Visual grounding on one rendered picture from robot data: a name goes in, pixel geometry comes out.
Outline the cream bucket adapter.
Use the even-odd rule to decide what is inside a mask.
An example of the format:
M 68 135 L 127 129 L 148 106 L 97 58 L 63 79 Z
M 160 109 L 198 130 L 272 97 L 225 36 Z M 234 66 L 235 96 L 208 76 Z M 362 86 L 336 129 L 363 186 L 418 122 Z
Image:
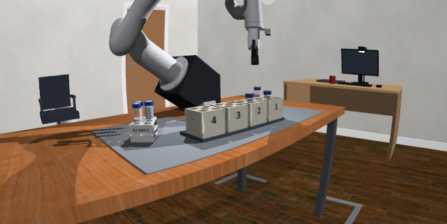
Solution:
M 248 104 L 248 126 L 256 126 L 267 122 L 267 101 L 257 100 L 248 102 L 246 99 L 234 100 L 234 103 Z
M 205 139 L 226 133 L 225 108 L 210 105 L 185 108 L 186 133 Z
M 248 104 L 225 102 L 210 106 L 225 108 L 226 132 L 248 128 Z
M 264 98 L 264 96 L 255 97 L 257 100 L 268 101 L 267 121 L 282 118 L 283 114 L 283 98 L 271 96 L 271 98 Z

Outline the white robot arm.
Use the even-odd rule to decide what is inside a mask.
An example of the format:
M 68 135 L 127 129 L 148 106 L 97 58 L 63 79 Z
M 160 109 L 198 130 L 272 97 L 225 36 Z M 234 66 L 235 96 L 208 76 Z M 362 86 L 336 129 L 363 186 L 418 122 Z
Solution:
M 160 1 L 135 0 L 125 17 L 113 22 L 109 47 L 116 56 L 129 53 L 137 64 L 160 79 L 164 91 L 170 91 L 184 79 L 188 61 L 184 57 L 172 58 L 142 32 L 147 18 Z M 225 0 L 225 7 L 234 19 L 244 20 L 245 28 L 263 28 L 261 0 L 244 0 L 242 6 L 236 0 Z M 266 36 L 271 36 L 270 29 L 262 30 L 269 33 Z

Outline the water blank tube with white cap dot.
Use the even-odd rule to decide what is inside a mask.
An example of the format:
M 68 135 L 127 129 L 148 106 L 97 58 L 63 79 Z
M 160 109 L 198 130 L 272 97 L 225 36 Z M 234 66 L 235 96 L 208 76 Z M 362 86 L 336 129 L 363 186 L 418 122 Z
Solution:
M 154 102 L 152 100 L 145 101 L 146 119 L 153 119 L 154 118 L 153 105 L 154 105 Z

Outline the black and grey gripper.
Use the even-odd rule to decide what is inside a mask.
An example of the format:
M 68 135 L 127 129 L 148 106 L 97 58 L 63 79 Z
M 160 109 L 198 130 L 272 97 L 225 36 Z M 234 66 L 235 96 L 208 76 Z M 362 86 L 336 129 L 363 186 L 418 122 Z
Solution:
M 248 31 L 248 50 L 251 47 L 251 65 L 258 65 L 258 49 L 260 44 L 259 31 L 262 29 L 259 30 L 258 28 L 248 28 L 246 30 Z

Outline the white tube rack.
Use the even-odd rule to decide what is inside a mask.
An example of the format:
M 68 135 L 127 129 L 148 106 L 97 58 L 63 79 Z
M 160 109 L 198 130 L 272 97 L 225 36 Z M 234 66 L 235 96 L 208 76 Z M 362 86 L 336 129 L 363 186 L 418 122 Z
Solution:
M 155 142 L 158 133 L 156 117 L 153 119 L 143 117 L 142 121 L 133 120 L 129 124 L 129 132 L 131 142 Z

